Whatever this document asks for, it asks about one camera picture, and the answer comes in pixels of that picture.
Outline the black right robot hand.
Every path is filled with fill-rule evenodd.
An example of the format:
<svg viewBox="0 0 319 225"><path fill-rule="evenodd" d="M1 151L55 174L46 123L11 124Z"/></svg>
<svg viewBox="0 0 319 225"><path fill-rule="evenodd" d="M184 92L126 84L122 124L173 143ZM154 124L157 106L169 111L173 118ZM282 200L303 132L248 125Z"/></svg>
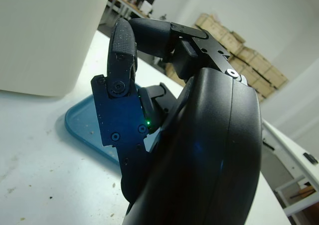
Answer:
<svg viewBox="0 0 319 225"><path fill-rule="evenodd" d="M137 53L160 57L185 86L137 88ZM104 146L116 149L126 225L242 225L260 173L262 119L255 90L206 30L118 19L107 74L91 86Z"/></svg>

